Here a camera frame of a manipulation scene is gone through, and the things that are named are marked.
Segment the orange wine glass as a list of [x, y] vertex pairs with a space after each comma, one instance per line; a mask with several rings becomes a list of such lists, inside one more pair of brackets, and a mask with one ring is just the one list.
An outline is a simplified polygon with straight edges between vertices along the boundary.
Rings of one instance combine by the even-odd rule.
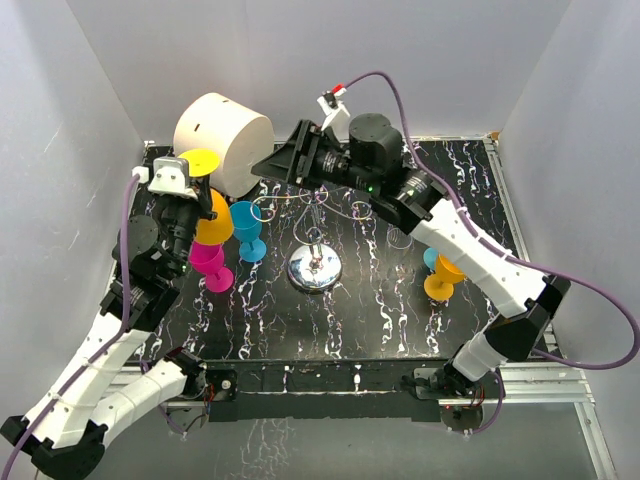
[[430, 299], [446, 302], [453, 296], [455, 286], [463, 282], [466, 275], [441, 254], [436, 257], [434, 265], [434, 272], [424, 281], [424, 291]]
[[179, 158], [188, 162], [189, 175], [197, 180], [197, 193], [203, 201], [204, 213], [196, 225], [195, 241], [205, 246], [225, 243], [234, 231], [230, 207], [209, 185], [211, 174], [220, 166], [219, 156], [211, 150], [196, 148], [180, 154]]

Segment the clear wine glass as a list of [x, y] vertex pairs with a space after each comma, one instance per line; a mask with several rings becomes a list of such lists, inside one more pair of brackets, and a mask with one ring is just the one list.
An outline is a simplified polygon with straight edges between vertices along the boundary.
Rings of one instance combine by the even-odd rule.
[[398, 227], [389, 227], [386, 242], [382, 251], [385, 286], [393, 290], [413, 271], [412, 259], [413, 238]]

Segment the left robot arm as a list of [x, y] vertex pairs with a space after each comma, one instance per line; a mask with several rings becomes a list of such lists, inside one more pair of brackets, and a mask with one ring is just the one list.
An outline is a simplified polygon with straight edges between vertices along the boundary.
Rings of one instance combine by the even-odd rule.
[[34, 407], [4, 421], [1, 434], [13, 449], [2, 478], [25, 454], [46, 477], [85, 479], [110, 444], [149, 411], [204, 392], [205, 363], [182, 347], [120, 390], [106, 392], [177, 299], [173, 281], [185, 273], [197, 223], [216, 216], [205, 175], [188, 175], [176, 189], [157, 194], [158, 216], [122, 214], [115, 276], [70, 362]]

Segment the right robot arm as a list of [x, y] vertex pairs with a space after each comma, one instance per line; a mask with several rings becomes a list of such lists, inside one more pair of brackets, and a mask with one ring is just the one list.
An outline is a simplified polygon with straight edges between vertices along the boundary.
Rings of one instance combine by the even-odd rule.
[[475, 224], [463, 224], [452, 195], [434, 175], [405, 165], [403, 147], [401, 133], [381, 114], [351, 120], [347, 143], [331, 129], [302, 120], [251, 172], [308, 190], [331, 183], [367, 194], [375, 214], [437, 250], [492, 301], [497, 317], [418, 383], [466, 397], [488, 372], [529, 356], [571, 283], [520, 266], [504, 250], [493, 253], [496, 241]]

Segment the blue plastic wine glass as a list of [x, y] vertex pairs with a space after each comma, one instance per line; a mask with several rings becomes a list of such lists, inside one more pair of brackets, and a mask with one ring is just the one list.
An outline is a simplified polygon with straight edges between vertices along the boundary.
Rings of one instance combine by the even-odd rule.
[[230, 207], [230, 213], [234, 225], [233, 236], [239, 241], [239, 257], [249, 263], [261, 261], [267, 247], [260, 238], [260, 208], [249, 201], [238, 201]]

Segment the magenta plastic wine glass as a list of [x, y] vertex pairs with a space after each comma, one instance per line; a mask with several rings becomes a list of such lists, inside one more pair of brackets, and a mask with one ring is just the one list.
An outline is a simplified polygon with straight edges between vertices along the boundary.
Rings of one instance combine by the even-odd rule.
[[204, 245], [194, 242], [189, 254], [191, 266], [205, 278], [206, 288], [213, 293], [227, 291], [234, 283], [233, 272], [225, 266], [221, 244]]

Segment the chrome wine glass rack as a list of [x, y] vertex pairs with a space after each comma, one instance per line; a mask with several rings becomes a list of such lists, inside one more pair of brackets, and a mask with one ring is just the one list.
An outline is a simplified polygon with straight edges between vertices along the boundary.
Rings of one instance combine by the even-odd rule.
[[302, 190], [296, 195], [260, 195], [250, 201], [251, 206], [257, 206], [266, 211], [265, 218], [252, 214], [261, 223], [270, 223], [276, 219], [274, 207], [262, 207], [264, 201], [272, 200], [300, 200], [304, 205], [298, 219], [292, 227], [294, 239], [300, 244], [287, 258], [286, 272], [292, 286], [305, 294], [323, 294], [331, 290], [340, 280], [343, 272], [343, 262], [336, 252], [324, 239], [321, 230], [321, 209], [325, 208], [348, 220], [363, 222], [372, 214], [368, 202], [355, 200], [351, 212], [344, 213], [329, 204], [330, 194], [337, 188], [329, 190], [322, 186], [316, 190]]

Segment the white cylindrical container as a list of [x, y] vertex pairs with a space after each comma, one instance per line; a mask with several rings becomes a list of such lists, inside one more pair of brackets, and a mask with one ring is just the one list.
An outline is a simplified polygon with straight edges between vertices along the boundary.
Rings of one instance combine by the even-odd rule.
[[274, 129], [265, 115], [219, 93], [196, 99], [179, 118], [173, 151], [207, 149], [220, 164], [210, 175], [211, 186], [229, 197], [240, 198], [259, 182], [252, 167], [274, 151]]

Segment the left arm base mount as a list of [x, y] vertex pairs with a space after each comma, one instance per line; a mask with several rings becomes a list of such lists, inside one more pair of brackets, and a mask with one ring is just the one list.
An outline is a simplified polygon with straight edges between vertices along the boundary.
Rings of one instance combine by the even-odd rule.
[[162, 406], [169, 431], [186, 439], [193, 430], [203, 427], [217, 403], [235, 400], [237, 382], [235, 370], [205, 366], [193, 380], [187, 381], [185, 393]]

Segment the aluminium frame rail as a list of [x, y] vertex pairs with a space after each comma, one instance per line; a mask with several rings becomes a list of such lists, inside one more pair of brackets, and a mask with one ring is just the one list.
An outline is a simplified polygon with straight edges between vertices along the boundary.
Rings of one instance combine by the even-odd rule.
[[611, 479], [585, 375], [533, 359], [504, 367], [499, 418], [469, 438], [447, 433], [440, 406], [397, 385], [435, 367], [486, 325], [495, 310], [464, 283], [438, 304], [423, 291], [423, 248], [390, 290], [382, 251], [387, 223], [321, 209], [325, 241], [343, 272], [323, 294], [296, 290], [286, 272], [300, 244], [292, 227], [300, 200], [264, 201], [266, 257], [249, 264], [225, 247], [236, 281], [213, 294], [198, 274], [139, 350], [152, 360], [184, 346], [238, 374], [238, 418], [212, 418], [186, 439], [151, 413], [123, 433], [98, 479]]

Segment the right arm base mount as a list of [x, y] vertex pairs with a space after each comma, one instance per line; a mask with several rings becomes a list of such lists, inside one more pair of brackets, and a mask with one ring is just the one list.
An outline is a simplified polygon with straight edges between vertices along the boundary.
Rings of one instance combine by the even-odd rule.
[[[497, 404], [486, 419], [483, 404], [488, 387], [497, 389]], [[496, 423], [505, 397], [500, 370], [490, 371], [480, 380], [469, 381], [448, 366], [439, 369], [421, 367], [403, 375], [400, 388], [416, 400], [461, 400], [461, 404], [441, 405], [440, 413], [445, 431], [465, 438], [486, 431]]]

